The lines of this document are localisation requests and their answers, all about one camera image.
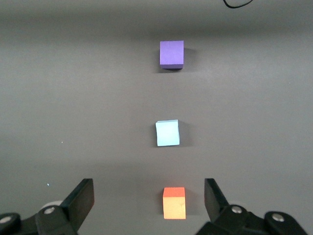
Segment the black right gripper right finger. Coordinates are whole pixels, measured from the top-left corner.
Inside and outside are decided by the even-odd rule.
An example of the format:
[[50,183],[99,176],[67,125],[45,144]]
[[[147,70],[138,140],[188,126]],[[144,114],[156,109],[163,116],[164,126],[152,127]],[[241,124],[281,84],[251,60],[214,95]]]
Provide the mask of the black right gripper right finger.
[[306,235],[303,227],[289,214],[269,211],[257,217],[239,205],[228,203],[215,179],[204,180],[204,204],[210,221],[198,235]]

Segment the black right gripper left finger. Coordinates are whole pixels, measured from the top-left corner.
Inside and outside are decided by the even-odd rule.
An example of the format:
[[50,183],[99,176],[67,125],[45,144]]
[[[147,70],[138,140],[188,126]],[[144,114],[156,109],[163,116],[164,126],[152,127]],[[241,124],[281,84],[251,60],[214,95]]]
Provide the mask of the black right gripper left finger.
[[15,212],[1,214],[0,233],[77,235],[93,205],[93,179],[83,179],[60,205],[48,205],[24,220]]

